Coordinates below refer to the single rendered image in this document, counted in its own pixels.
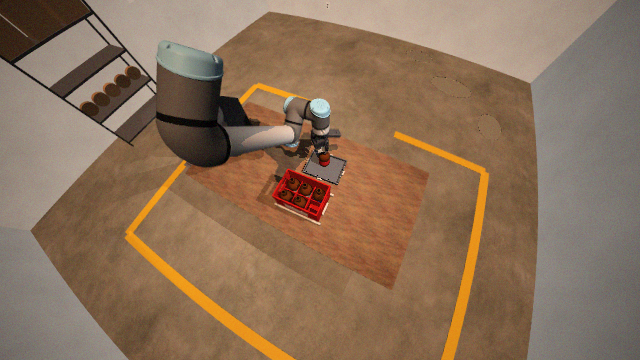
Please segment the dark red open crate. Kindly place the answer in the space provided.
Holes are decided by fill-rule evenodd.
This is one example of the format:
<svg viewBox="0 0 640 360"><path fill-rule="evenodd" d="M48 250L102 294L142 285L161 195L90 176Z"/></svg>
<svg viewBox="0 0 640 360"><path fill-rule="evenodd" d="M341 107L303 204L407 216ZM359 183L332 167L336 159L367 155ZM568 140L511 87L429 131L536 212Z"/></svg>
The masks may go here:
<svg viewBox="0 0 640 360"><path fill-rule="evenodd" d="M284 181L284 183L283 183L283 181L282 181L282 182L281 182L281 184L280 184L280 186L279 186L279 188L280 188L280 187L281 187L281 185L282 185L282 183L283 183L283 185L282 185L282 187L280 188L280 190L279 190L279 188L278 188L279 192L277 191L277 194L276 194L276 201L278 201L278 202L280 203L280 205L281 205L281 206L282 206L282 204L283 204L283 206L284 206L284 207L286 207L286 208L288 208L288 209L290 209L290 210L292 210L292 211L294 211L294 212L297 212L297 213L299 213L299 214L301 214L301 215L303 215L303 216L306 216L306 217L308 217L308 218L310 218L310 219L312 219L312 220L314 220L314 221L319 222L319 219L320 219L320 217L321 217L321 215L322 215L322 212L323 212L323 210L324 210L324 208L325 208L325 206L326 206L326 203L328 202L328 200L329 200L329 198L330 198L330 188L331 188L331 186L330 186L330 185L327 185L327 184L325 184L325 183L322 183L322 182L320 182L320 181L317 181L317 180L315 180L315 179L312 179L312 178L310 178L310 177L307 177L307 176L305 176L305 175L302 175L302 174L300 174L300 173L297 173L297 172L295 172L295 171L294 171L294 172L292 172L291 174L289 174L289 175L288 175L287 177L285 177L285 178L286 178L286 180ZM299 188L298 188L297 192L294 192L294 191L289 190L289 188L288 188L288 181L290 180L290 178L296 178L296 179L298 179L298 180L299 180L299 182L300 182L300 186L299 186ZM311 187L312 187L312 191L313 191L313 192L314 192L316 189L318 189L318 188L323 189L323 190L325 191L325 197L324 197L324 199L323 199L322 203L319 203L319 202L317 202L317 201L315 201L315 200L314 200L314 198L313 198L313 192L312 192L312 194L311 194L310 198L308 198L308 197L305 197L305 196L301 195L301 193L300 193L300 187L301 187L301 185L302 185L303 183L308 183L308 184L310 184L310 185L311 185ZM282 191L282 190L289 190L289 191L292 193L292 195L293 195L293 197L294 197L294 198L293 198L293 200L291 201L291 203L289 203L289 202L287 202L287 201L285 201L285 200L283 200L283 199L279 198L279 195L280 195L280 193L281 193L281 191ZM294 204L293 204L293 201L294 201L295 197L297 197L297 196L302 196L302 197L304 197L304 198L305 198L305 200L306 200L306 203L307 203L307 204L306 204L306 206L305 206L305 208L304 208L304 209L303 209L303 208L301 208L301 207L298 207L298 206L296 206L296 205L294 205ZM328 196L328 198L327 198L327 196ZM279 200L278 200L278 199L279 199ZM285 202L282 202L282 201L285 201ZM281 204L281 203L282 203L282 204ZM289 203L289 204L288 204L288 203ZM292 206L292 205L293 205L293 206ZM297 207L297 208L296 208L296 207ZM306 211L307 211L307 212L306 212ZM311 214L310 214L310 213L311 213ZM310 214L310 215L309 215L309 214ZM314 215L315 215L315 216L314 216ZM314 216L314 217L313 217L313 216Z"/></svg>

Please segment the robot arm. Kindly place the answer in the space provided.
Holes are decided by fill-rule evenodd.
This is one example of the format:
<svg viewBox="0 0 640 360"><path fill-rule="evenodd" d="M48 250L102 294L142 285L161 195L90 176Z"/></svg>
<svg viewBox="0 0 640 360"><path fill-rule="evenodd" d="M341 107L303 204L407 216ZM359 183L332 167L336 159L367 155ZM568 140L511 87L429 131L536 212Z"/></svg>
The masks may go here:
<svg viewBox="0 0 640 360"><path fill-rule="evenodd" d="M297 96L289 96L284 102L283 126L224 128L219 107L223 60L179 45L166 40L158 44L156 125L167 147L184 161L215 167L248 151L280 145L296 147L304 119L312 121L316 135L341 137L338 129L329 129L330 106L326 100L310 101Z"/></svg>

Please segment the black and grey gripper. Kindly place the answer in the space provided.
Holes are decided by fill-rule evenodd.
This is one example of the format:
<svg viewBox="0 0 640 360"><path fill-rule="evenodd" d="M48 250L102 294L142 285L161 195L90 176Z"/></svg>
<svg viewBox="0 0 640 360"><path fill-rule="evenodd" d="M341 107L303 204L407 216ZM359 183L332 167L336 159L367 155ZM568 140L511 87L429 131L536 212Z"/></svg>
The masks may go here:
<svg viewBox="0 0 640 360"><path fill-rule="evenodd" d="M315 135L315 136L313 136ZM311 141L316 149L321 148L320 150L318 150L318 153L324 152L324 154L326 154L326 152L329 149L328 146L328 137L323 137L324 135L316 135L312 130L311 130ZM315 144L314 144L315 143Z"/></svg>

